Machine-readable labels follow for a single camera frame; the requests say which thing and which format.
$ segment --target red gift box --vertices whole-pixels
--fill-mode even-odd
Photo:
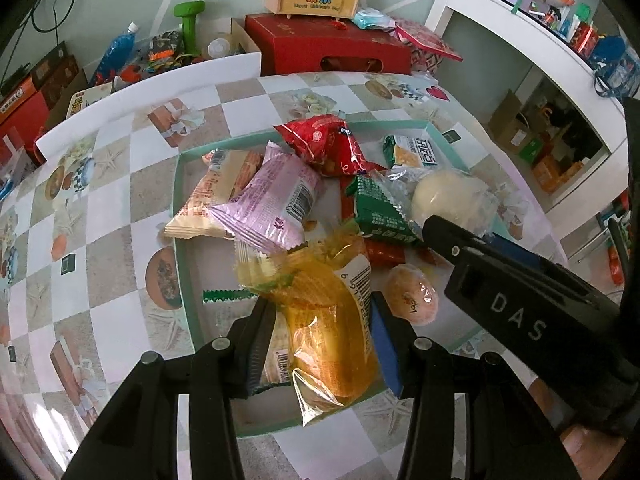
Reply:
[[[66,57],[46,79],[40,90],[22,102],[0,124],[0,139],[7,135],[10,138],[18,135],[27,151],[32,151],[33,143],[49,117],[49,111],[60,99],[63,89],[77,74],[76,58]]]
[[[411,73],[411,49],[382,30],[276,14],[248,14],[244,29],[262,52],[263,76],[331,70]]]

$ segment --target blue bottle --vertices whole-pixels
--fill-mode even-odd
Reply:
[[[129,25],[128,30],[119,35],[109,45],[102,56],[98,68],[89,81],[89,86],[96,86],[107,81],[113,81],[116,74],[124,67],[136,44],[136,32],[138,26],[135,23]]]

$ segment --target white desk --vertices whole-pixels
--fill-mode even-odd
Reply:
[[[546,216],[563,238],[601,211],[627,186],[628,155],[622,105],[593,89],[593,72],[560,38],[502,0],[435,0],[425,25],[442,35],[459,12],[519,50],[539,67],[591,124],[606,149],[551,196]]]

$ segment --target green dumbbell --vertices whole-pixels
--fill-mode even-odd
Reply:
[[[184,53],[197,56],[196,49],[196,16],[204,10],[204,2],[184,2],[174,7],[174,16],[182,18],[182,39],[184,40]]]

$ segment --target light green wall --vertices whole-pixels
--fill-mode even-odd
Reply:
[[[59,0],[56,6],[61,17],[70,0]],[[175,28],[178,20],[173,17],[176,3],[188,0],[171,0],[161,20],[159,30]],[[205,0],[207,19],[225,16],[242,17],[247,13],[261,12],[261,0]],[[397,7],[406,0],[366,0],[367,4],[380,10]],[[598,0],[578,0],[590,4],[595,10]],[[36,20],[41,28],[53,25],[51,12],[53,0],[43,0],[36,11]],[[60,38],[66,40],[70,51],[81,66],[100,58],[108,43],[126,29],[129,22],[140,26],[139,38],[146,38],[162,0],[76,0],[69,19],[60,27]],[[391,13],[424,22],[433,0],[418,0],[401,6]],[[446,60],[437,77],[443,86],[458,97],[462,104],[480,120],[485,120],[500,102],[507,88],[517,88],[530,67],[528,60],[497,36],[462,16],[454,16],[445,33],[445,39],[464,57],[462,63]],[[9,67],[10,74],[18,65],[36,62],[55,46],[55,35],[39,34],[31,24],[26,27]],[[4,71],[13,42],[0,57],[0,68]],[[487,52],[483,57],[480,51]]]

